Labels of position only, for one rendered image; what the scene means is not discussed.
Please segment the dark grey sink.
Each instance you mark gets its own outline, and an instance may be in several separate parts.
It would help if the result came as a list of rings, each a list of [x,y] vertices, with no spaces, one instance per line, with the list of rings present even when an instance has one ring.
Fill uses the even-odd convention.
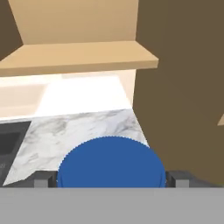
[[[4,185],[30,125],[30,121],[0,124],[0,187]]]

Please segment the brown cabinet door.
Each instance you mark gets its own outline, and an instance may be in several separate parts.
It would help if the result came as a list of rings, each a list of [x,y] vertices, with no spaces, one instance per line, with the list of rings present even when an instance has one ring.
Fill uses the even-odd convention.
[[[134,110],[167,170],[224,186],[224,0],[139,0]]]

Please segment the tan wooden cabinet shelf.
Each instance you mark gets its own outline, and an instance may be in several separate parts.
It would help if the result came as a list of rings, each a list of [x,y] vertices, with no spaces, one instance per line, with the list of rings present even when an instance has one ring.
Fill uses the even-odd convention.
[[[0,77],[157,68],[136,41],[22,45],[0,61]]]

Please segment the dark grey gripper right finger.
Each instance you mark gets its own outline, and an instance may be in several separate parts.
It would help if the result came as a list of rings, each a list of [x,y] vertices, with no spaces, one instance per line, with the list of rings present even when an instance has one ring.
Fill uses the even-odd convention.
[[[176,188],[219,187],[219,185],[195,177],[189,171],[167,171],[165,174],[166,174],[167,187],[176,187]]]

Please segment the tan open wall cabinet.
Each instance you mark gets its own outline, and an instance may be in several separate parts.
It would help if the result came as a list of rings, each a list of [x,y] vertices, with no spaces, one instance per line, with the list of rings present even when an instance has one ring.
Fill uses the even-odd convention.
[[[9,0],[26,45],[136,38],[138,0]]]

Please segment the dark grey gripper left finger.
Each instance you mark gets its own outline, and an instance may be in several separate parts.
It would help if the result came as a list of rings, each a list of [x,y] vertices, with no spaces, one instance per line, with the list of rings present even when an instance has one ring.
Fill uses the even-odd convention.
[[[4,187],[16,188],[54,188],[57,186],[57,171],[35,171],[28,178],[4,185]]]

